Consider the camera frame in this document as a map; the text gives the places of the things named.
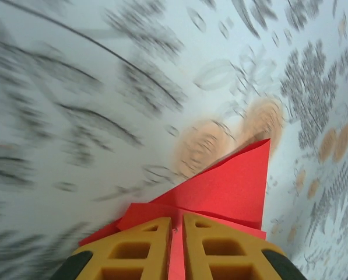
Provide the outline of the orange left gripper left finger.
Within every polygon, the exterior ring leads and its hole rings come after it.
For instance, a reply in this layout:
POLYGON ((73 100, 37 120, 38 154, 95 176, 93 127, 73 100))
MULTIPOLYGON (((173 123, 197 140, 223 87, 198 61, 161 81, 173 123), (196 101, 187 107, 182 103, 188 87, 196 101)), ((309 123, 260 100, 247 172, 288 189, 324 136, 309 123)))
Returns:
POLYGON ((50 280, 168 280, 171 218, 162 217, 76 249, 50 280))

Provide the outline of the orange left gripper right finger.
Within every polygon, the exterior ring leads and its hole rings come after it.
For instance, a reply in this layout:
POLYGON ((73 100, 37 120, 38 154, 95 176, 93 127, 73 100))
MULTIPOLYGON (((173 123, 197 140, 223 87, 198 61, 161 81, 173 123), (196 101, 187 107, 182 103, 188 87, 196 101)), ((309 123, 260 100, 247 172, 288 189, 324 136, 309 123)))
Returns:
POLYGON ((185 280, 307 280, 264 239, 193 213, 182 230, 185 280))

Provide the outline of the red square paper sheet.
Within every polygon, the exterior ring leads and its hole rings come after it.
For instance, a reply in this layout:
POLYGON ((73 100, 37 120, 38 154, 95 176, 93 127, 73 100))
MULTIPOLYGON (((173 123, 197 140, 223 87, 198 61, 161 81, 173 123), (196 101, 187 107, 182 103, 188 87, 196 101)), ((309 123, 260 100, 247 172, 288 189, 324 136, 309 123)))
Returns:
POLYGON ((131 228, 153 218, 169 216, 177 232, 173 254, 183 251, 181 215, 188 212, 224 222, 264 239, 261 230, 270 139, 252 143, 205 171, 147 203, 132 203, 125 214, 80 241, 80 245, 131 228))

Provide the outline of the floral patterned tablecloth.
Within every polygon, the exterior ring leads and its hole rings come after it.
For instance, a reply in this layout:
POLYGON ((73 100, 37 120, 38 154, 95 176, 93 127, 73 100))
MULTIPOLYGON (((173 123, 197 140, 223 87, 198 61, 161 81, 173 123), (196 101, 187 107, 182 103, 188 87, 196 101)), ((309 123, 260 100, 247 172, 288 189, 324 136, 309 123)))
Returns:
POLYGON ((348 0, 0 0, 0 280, 263 139, 267 240, 348 280, 348 0))

